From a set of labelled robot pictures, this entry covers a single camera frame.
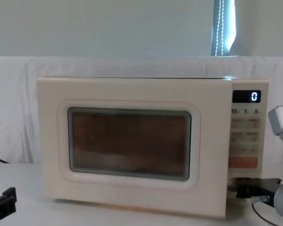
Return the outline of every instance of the orange start button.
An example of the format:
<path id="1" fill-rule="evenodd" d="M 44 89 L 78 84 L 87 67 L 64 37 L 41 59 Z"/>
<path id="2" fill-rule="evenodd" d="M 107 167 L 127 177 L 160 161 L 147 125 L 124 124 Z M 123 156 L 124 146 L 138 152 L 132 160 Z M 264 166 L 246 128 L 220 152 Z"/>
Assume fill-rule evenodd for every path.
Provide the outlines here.
<path id="1" fill-rule="evenodd" d="M 229 168 L 257 168 L 257 157 L 229 157 Z"/>

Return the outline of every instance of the white table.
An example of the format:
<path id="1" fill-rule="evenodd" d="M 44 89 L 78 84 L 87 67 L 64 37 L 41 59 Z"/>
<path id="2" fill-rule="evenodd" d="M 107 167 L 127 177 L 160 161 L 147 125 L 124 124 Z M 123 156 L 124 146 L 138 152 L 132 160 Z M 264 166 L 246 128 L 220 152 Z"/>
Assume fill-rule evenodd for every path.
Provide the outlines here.
<path id="1" fill-rule="evenodd" d="M 251 209 L 249 200 L 229 199 L 225 220 L 172 216 L 99 207 L 85 202 L 53 200 L 42 195 L 39 164 L 0 163 L 0 196 L 9 187 L 17 190 L 16 213 L 0 226 L 266 226 Z M 258 203 L 259 213 L 283 226 L 283 218 Z"/>

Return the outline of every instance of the microwave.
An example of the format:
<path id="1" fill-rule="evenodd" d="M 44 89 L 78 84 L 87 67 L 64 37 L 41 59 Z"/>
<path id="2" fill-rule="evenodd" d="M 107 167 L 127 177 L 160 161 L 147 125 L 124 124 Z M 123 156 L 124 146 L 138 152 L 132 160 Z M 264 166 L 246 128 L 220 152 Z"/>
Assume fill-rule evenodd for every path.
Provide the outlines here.
<path id="1" fill-rule="evenodd" d="M 225 216 L 233 177 L 261 177 L 268 81 L 44 77 L 47 197 Z"/>

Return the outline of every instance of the button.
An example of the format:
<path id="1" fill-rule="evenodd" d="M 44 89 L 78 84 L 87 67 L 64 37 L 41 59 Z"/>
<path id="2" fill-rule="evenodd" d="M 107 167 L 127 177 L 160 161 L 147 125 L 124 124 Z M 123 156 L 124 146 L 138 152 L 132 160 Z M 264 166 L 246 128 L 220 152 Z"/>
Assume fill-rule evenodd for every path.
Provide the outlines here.
<path id="1" fill-rule="evenodd" d="M 250 118 L 247 119 L 247 129 L 259 129 L 260 128 L 260 119 L 259 118 Z"/>
<path id="2" fill-rule="evenodd" d="M 235 143 L 242 140 L 242 132 L 240 131 L 232 131 L 230 135 L 230 142 Z"/>
<path id="3" fill-rule="evenodd" d="M 230 156 L 249 156 L 258 154 L 258 145 L 231 144 Z"/>
<path id="4" fill-rule="evenodd" d="M 260 118 L 232 118 L 232 129 L 259 129 Z"/>
<path id="5" fill-rule="evenodd" d="M 232 118 L 231 128 L 232 129 L 241 129 L 243 128 L 243 119 L 242 118 Z"/>
<path id="6" fill-rule="evenodd" d="M 257 142 L 259 140 L 259 132 L 247 131 L 242 133 L 242 141 L 245 142 Z"/>
<path id="7" fill-rule="evenodd" d="M 257 168 L 258 158 L 257 157 L 229 157 L 228 167 L 229 168 Z"/>

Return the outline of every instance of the white wall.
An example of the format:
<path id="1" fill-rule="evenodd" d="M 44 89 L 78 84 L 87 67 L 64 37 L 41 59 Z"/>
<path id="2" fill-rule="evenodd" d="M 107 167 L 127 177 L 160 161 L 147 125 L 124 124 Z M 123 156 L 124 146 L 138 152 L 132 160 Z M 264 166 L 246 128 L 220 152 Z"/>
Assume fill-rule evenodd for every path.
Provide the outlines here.
<path id="1" fill-rule="evenodd" d="M 0 56 L 209 56 L 214 0 L 0 0 Z"/>
<path id="2" fill-rule="evenodd" d="M 283 0 L 236 0 L 231 55 L 283 57 Z"/>

